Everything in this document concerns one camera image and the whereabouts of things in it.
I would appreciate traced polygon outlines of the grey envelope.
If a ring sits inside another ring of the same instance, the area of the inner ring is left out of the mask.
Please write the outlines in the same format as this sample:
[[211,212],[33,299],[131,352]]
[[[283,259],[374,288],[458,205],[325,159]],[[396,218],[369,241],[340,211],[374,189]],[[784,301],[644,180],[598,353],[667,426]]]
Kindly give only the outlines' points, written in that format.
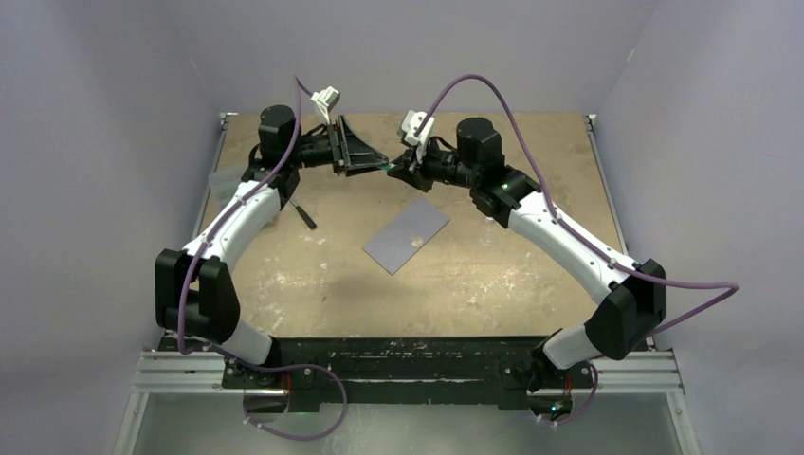
[[381,268],[394,275],[448,222],[446,214],[426,199],[418,198],[362,249]]

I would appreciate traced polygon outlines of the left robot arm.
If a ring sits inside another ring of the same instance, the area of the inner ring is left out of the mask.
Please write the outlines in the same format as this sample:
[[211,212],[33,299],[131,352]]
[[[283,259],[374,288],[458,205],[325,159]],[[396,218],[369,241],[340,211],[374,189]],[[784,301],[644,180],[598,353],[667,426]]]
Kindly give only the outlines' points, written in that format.
[[278,342],[242,317],[235,265],[289,202],[301,169],[329,166],[352,176],[383,170],[390,160],[358,137],[344,116],[305,132],[293,109],[281,104],[263,110],[258,137],[234,195],[210,225],[182,248],[156,257],[155,320],[243,359],[247,377],[269,388],[283,374],[283,363],[272,355]]

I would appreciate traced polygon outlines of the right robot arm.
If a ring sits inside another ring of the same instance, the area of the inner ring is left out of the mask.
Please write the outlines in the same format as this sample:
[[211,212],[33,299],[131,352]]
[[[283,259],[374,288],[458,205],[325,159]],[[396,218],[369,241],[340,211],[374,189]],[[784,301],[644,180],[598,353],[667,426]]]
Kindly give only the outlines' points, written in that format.
[[421,191],[434,183],[467,188],[479,212],[546,252],[597,305],[586,322],[559,330],[536,349],[532,372],[539,383],[554,386],[570,367],[594,357],[623,359],[664,320],[666,292],[658,283],[664,268],[609,248],[548,201],[540,183],[506,164],[502,136],[490,120],[462,120],[453,147],[437,145],[433,125],[422,112],[405,116],[398,134],[408,148],[389,176]]

